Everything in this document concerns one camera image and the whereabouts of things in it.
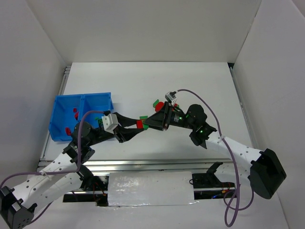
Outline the green sloped lego brick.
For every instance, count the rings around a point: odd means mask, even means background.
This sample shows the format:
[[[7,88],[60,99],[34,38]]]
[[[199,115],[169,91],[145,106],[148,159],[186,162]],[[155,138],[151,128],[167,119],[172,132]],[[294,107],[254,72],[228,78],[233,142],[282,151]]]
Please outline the green sloped lego brick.
[[[140,116],[140,117],[139,117],[139,119],[141,119],[141,120],[144,120],[144,119],[147,119],[147,118],[148,118],[147,115],[144,115],[144,116]]]

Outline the red arch lego piece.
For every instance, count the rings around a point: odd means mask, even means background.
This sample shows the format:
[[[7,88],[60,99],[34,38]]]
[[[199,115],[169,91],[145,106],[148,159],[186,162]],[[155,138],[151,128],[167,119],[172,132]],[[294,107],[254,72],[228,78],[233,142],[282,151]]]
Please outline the red arch lego piece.
[[[68,135],[68,136],[71,135],[71,130],[70,130],[69,127],[66,127],[66,128],[65,128],[65,133],[66,133],[66,135]]]

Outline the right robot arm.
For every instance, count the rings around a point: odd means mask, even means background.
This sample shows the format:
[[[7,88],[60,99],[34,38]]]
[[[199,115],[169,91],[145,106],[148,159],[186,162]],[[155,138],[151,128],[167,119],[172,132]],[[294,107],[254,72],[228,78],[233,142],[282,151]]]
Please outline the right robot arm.
[[[201,105],[191,105],[186,113],[165,102],[155,114],[145,119],[150,128],[166,130],[169,126],[191,129],[189,135],[196,146],[218,152],[245,169],[240,176],[249,184],[253,191],[262,198],[271,199],[282,182],[286,173],[276,153],[271,149],[265,151],[245,146],[210,126],[207,115]]]

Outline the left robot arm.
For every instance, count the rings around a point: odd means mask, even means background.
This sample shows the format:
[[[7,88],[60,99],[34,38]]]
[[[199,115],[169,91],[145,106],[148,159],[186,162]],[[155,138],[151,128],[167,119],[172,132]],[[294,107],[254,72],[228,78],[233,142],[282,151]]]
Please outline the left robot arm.
[[[102,124],[97,128],[85,121],[87,112],[75,126],[72,141],[40,172],[30,174],[23,183],[13,188],[0,185],[0,214],[11,229],[22,229],[38,219],[53,201],[76,189],[104,190],[103,181],[84,166],[95,153],[92,145],[115,138],[119,143],[131,140],[143,129],[140,120],[124,117],[117,112],[102,112]]]

